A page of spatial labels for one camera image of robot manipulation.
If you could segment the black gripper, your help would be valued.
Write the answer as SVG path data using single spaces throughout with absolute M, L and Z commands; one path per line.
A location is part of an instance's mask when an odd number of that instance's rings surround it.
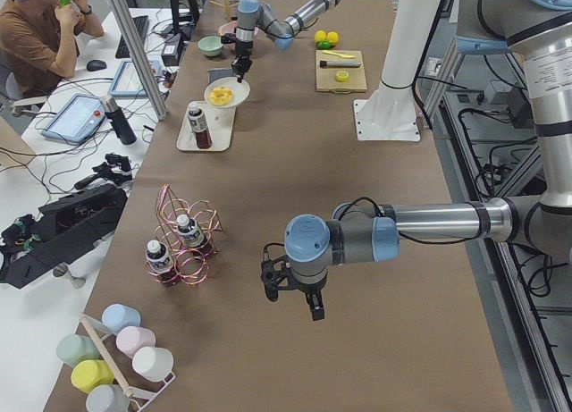
M 234 75 L 237 76 L 238 83 L 243 81 L 244 75 L 252 65 L 251 55 L 253 54 L 254 38 L 255 34 L 253 32 L 247 32 L 245 35 L 242 35 L 238 31 L 225 33 L 221 36 L 223 44 L 235 45 L 236 58 L 232 62 L 231 68 Z
M 314 322 L 324 319 L 324 303 L 321 290 L 327 277 L 319 282 L 304 283 L 294 277 L 290 260 L 286 255 L 276 259 L 270 257 L 271 246 L 284 247 L 282 243 L 270 242 L 264 245 L 260 279 L 265 286 L 265 295 L 270 301 L 277 301 L 282 290 L 299 290 L 306 295 L 307 304 Z

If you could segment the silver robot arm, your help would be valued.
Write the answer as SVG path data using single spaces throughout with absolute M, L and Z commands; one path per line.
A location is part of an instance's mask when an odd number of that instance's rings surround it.
M 489 239 L 526 248 L 543 256 L 534 272 L 519 276 L 526 295 L 550 295 L 553 269 L 571 260 L 571 0 L 460 0 L 457 47 L 464 54 L 510 51 L 523 58 L 531 135 L 493 142 L 490 151 L 527 149 L 540 156 L 545 191 L 503 195 L 488 162 L 475 175 L 480 202 L 389 206 L 363 197 L 338 206 L 328 221 L 298 215 L 286 227 L 284 255 L 262 261 L 269 300 L 299 290 L 320 320 L 331 266 L 393 259 L 402 240 Z
M 263 31 L 280 50 L 288 49 L 294 38 L 322 13 L 334 8 L 341 0 L 309 0 L 290 14 L 278 20 L 271 6 L 258 0 L 240 0 L 237 24 L 232 33 L 221 36 L 222 44 L 234 44 L 236 58 L 231 69 L 238 83 L 249 71 L 254 46 L 255 29 Z

